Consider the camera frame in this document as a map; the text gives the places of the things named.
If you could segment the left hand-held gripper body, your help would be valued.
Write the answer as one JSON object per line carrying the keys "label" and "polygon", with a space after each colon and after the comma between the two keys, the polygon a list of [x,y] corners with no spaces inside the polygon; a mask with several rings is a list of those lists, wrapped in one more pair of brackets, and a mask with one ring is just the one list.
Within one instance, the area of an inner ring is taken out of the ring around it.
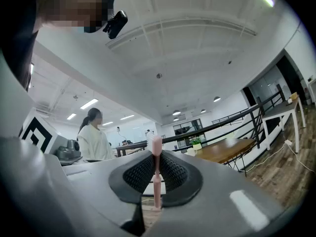
{"label": "left hand-held gripper body", "polygon": [[34,109],[29,112],[19,138],[35,145],[44,154],[56,156],[62,166],[82,159],[78,142],[63,137]]}

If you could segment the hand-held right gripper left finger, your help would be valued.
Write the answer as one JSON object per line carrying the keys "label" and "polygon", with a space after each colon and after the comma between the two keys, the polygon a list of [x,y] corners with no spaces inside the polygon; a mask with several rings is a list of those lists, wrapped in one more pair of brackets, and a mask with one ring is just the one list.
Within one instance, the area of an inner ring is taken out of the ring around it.
{"label": "hand-held right gripper left finger", "polygon": [[149,151],[62,166],[18,138],[0,140],[2,233],[14,237],[143,237],[142,193],[125,172],[153,175]]}

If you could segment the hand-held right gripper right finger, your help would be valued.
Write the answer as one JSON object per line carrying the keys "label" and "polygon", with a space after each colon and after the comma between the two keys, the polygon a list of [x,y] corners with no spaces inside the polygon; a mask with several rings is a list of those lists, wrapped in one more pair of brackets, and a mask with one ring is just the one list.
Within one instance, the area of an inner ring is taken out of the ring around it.
{"label": "hand-held right gripper right finger", "polygon": [[182,206],[163,208],[149,237],[269,237],[285,227],[295,210],[225,165],[170,152],[203,177],[198,194]]}

